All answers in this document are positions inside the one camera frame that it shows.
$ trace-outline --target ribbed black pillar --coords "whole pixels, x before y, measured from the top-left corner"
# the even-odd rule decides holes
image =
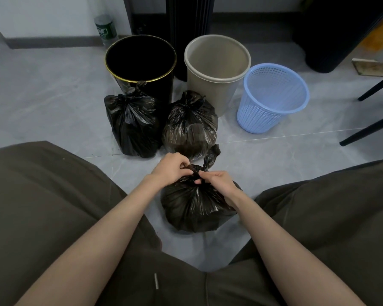
[[[307,65],[333,71],[383,18],[383,0],[315,0],[294,31]]]
[[[174,75],[187,81],[183,54],[189,42],[210,31],[214,0],[166,0],[170,20],[170,42],[177,54]]]

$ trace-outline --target wall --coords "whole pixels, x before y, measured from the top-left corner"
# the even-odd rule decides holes
[[[165,13],[166,0],[131,0],[133,13]],[[214,12],[296,12],[301,0],[215,0]]]
[[[118,34],[131,34],[123,0],[108,0]],[[5,38],[98,35],[87,0],[0,0]]]

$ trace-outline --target green bottle label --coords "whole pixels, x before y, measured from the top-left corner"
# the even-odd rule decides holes
[[[104,40],[111,40],[114,37],[116,37],[116,29],[113,25],[113,21],[111,21],[109,24],[95,24],[99,35]]]

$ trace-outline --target forearm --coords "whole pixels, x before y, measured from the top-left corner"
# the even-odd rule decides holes
[[[337,275],[242,191],[236,191],[231,200],[289,306],[364,305]]]
[[[16,304],[94,305],[148,203],[161,189],[150,175],[71,245]]]

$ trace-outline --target chair leg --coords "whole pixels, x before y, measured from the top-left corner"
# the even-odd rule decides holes
[[[342,142],[339,143],[341,146],[346,146],[350,143],[353,143],[355,141],[358,141],[361,138],[364,138],[374,132],[377,132],[379,130],[383,129],[383,119],[379,120],[378,122],[373,123],[372,125],[368,126],[367,128],[364,128],[360,130],[357,133],[354,133],[347,139],[342,140]]]
[[[378,84],[376,84],[375,86],[373,86],[368,92],[363,94],[363,96],[359,97],[358,100],[363,101],[364,99],[367,99],[368,97],[375,94],[376,92],[378,92],[382,88],[383,88],[383,80],[381,82],[379,82]]]

